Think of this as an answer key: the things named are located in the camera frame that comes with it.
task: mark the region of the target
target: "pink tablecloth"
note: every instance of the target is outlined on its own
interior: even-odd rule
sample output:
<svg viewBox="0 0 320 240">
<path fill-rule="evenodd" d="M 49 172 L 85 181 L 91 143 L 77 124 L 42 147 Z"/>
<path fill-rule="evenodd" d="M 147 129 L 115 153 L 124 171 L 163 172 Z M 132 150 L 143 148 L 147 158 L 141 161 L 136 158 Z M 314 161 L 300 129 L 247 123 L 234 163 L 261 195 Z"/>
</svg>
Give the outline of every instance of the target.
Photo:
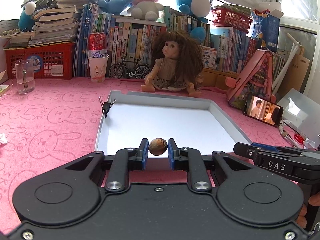
<svg viewBox="0 0 320 240">
<path fill-rule="evenodd" d="M 101 116 L 98 97 L 106 100 L 110 90 L 140 91 L 140 85 L 114 80 L 94 84 L 87 78 L 36 80 L 33 92 L 12 90 L 0 98 L 0 133 L 8 139 L 0 146 L 0 231 L 8 233 L 19 224 L 12 194 L 20 183 L 94 150 Z M 224 94 L 203 90 L 202 97 L 217 103 L 253 142 L 287 145 L 277 128 L 229 107 Z M 183 171 L 132 172 L 130 180 L 181 182 L 186 176 Z"/>
</svg>

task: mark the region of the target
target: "crumpled white paper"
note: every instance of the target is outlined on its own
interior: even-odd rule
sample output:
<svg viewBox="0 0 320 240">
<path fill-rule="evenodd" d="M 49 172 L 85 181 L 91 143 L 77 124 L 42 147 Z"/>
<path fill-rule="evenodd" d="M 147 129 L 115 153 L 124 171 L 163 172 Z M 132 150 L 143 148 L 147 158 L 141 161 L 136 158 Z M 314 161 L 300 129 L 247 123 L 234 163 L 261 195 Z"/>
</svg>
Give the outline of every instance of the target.
<svg viewBox="0 0 320 240">
<path fill-rule="evenodd" d="M 7 141 L 7 139 L 5 138 L 4 133 L 0 133 L 0 145 L 1 145 L 1 144 L 7 144 L 7 143 L 8 143 L 8 141 Z"/>
</svg>

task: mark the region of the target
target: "red plastic crate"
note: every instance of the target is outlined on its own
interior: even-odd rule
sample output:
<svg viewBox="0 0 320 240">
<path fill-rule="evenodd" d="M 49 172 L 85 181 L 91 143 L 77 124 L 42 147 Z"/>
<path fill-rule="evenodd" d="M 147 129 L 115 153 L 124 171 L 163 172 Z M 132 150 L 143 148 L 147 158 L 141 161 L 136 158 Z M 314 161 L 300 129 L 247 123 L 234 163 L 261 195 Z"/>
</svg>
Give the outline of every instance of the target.
<svg viewBox="0 0 320 240">
<path fill-rule="evenodd" d="M 236 13 L 227 8 L 216 8 L 212 11 L 213 25 L 234 27 L 245 33 L 249 32 L 253 20 L 243 14 Z"/>
<path fill-rule="evenodd" d="M 16 62 L 37 55 L 38 58 L 42 60 L 42 67 L 40 68 L 40 70 L 35 70 L 35 78 L 71 79 L 74 52 L 74 42 L 44 45 L 23 49 L 7 49 L 5 50 L 5 57 L 7 61 L 8 78 L 16 78 Z M 63 72 L 56 72 L 54 73 L 54 75 L 52 75 L 51 66 L 57 65 L 63 66 L 61 67 L 63 69 Z"/>
</svg>

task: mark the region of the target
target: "doll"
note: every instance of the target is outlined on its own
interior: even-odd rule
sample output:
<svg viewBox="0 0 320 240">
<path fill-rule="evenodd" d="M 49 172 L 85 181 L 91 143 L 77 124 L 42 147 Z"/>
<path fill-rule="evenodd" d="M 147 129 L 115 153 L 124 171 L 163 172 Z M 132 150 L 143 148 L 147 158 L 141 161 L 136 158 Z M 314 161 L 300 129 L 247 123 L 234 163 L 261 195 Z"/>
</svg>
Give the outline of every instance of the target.
<svg viewBox="0 0 320 240">
<path fill-rule="evenodd" d="M 190 97 L 200 96 L 194 88 L 203 68 L 202 49 L 196 40 L 180 32 L 159 33 L 152 44 L 152 59 L 154 66 L 141 86 L 143 92 L 187 89 Z"/>
</svg>

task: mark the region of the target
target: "bicycle wheel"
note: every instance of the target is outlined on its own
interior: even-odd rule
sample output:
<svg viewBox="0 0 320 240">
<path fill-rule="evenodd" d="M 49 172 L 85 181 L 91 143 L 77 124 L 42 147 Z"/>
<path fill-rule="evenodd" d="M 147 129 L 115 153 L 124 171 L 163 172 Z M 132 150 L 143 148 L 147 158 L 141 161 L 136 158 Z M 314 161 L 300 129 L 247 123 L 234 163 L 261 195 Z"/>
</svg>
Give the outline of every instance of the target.
<svg viewBox="0 0 320 240">
<path fill-rule="evenodd" d="M 146 75 L 150 73 L 150 68 L 146 65 L 139 65 L 135 70 L 134 74 L 136 75 L 137 79 L 144 79 Z"/>
<path fill-rule="evenodd" d="M 109 69 L 110 78 L 121 78 L 123 75 L 123 68 L 120 64 L 114 64 Z"/>
</svg>

